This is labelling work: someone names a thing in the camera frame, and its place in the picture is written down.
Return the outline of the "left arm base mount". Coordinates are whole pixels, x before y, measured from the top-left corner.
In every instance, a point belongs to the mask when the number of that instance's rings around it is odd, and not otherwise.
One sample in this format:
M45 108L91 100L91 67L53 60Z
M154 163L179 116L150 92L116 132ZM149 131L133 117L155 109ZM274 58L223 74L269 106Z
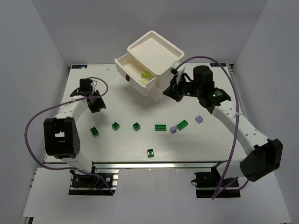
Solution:
M112 171L99 173L100 176L106 181L107 185L110 187L111 191L114 193L116 191L118 182L118 172ZM112 196L110 190L99 177L92 175L85 175L75 171L70 171L71 182L69 186L68 195L71 196Z

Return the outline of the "dark green lego left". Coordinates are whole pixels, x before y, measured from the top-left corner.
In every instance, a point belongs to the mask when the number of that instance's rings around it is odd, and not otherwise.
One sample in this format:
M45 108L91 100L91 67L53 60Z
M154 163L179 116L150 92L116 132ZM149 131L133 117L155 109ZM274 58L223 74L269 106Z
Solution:
M92 127L92 128L90 129L90 131L91 131L91 133L92 133L92 135L93 135L94 137L96 137L96 136L99 135L99 131L98 131L98 129L97 129L96 127Z

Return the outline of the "dark green lego front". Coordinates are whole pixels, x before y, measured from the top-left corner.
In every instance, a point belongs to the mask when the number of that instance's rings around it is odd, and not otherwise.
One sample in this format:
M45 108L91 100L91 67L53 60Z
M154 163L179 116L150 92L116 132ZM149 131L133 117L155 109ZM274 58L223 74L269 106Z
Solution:
M148 158L154 157L154 150L153 149L148 149L147 150L147 156L148 156Z

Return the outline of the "green long lego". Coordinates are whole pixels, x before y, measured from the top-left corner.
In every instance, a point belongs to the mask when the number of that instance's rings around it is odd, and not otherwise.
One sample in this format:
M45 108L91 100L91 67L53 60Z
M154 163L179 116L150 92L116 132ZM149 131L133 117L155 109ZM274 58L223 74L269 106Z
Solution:
M166 130L167 130L166 125L159 125L159 124L155 125L155 131L166 131Z
M188 122L186 120L181 121L179 124L176 125L178 130L182 130L188 126Z

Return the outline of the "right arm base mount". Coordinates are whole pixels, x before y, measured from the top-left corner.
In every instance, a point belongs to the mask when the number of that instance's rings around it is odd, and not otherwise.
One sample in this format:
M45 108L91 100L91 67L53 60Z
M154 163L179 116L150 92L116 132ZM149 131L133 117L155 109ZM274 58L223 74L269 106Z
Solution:
M217 179L212 177L211 173L197 172L194 173L195 179L191 184L196 188L196 197L199 199L212 198L218 185ZM219 193L216 198L240 198L241 194L238 190L239 183L235 181L224 191Z

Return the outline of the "lilac square lego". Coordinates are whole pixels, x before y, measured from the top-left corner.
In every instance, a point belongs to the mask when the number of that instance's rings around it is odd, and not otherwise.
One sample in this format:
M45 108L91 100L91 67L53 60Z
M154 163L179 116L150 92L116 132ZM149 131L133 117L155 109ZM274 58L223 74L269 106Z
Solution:
M197 117L195 118L195 120L196 120L197 123L201 123L201 122L203 122L203 118L202 118L201 116L197 116Z

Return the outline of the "dark green lego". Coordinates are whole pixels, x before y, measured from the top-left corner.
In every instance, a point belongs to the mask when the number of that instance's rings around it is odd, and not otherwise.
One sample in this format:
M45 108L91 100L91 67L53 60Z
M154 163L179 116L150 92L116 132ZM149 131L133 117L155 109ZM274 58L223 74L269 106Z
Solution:
M138 131L140 128L141 128L141 126L140 126L140 124L139 123L134 123L133 125L132 125L132 127L133 127L133 129L135 130L135 131Z
M98 131L98 129L97 129L96 127L92 127L92 128L90 129L90 131L91 131L91 133L92 133L92 135L93 135L94 137L96 137L96 136L99 135L99 131Z
M154 150L153 149L148 149L147 150L147 156L148 156L148 158L154 157Z
M112 124L112 128L116 131L117 129L119 129L120 125L117 122L114 122Z

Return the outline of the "white drawer cabinet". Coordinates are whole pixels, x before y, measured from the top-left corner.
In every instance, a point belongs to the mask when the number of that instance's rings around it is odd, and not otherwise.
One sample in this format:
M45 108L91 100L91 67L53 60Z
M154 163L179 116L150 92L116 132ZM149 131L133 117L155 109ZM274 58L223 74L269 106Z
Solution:
M174 61L181 62L185 53L153 30L129 45L127 53L154 74L157 83L146 97L154 103L161 102L165 98L163 91L173 78L170 68Z

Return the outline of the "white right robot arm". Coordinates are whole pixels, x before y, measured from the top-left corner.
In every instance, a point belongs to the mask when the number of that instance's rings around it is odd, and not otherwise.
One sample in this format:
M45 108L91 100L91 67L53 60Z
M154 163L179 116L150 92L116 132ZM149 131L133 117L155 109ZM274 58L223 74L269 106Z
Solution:
M208 66L194 67L193 79L175 69L171 69L171 72L174 76L163 94L177 102L184 96L197 98L202 107L237 136L237 141L247 155L243 160L230 163L226 178L245 177L256 182L279 168L282 142L278 139L270 140L236 111L238 106L232 102L231 97L223 89L215 87L213 72Z

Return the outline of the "lilac small lego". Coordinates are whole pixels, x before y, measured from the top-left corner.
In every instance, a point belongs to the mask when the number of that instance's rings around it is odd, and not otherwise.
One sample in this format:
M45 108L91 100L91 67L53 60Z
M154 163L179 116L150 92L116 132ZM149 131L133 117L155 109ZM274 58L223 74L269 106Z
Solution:
M177 127L176 126L172 126L171 128L170 128L170 132L171 133L175 133L177 131Z

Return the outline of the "dark green lego middle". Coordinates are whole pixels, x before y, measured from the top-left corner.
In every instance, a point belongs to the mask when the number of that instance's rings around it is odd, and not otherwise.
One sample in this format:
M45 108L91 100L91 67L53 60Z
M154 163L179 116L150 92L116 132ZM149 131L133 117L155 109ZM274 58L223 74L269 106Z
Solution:
M140 124L139 123L134 123L133 125L132 125L132 127L133 127L133 129L135 130L135 131L138 131L140 128L141 128L141 126L140 126Z

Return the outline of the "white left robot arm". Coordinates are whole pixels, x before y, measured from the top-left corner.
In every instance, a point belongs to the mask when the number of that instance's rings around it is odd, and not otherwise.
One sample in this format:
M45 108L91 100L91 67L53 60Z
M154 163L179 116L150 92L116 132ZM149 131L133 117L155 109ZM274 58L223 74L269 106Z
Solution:
M107 108L96 84L95 77L80 79L69 102L60 107L54 118L43 123L46 154L86 173L92 172L93 162L80 151L76 122L86 109L98 113Z

